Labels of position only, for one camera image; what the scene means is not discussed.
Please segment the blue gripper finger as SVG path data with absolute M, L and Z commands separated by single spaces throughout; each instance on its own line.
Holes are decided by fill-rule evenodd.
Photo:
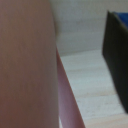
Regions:
M 107 13 L 102 54 L 128 114 L 128 13 Z

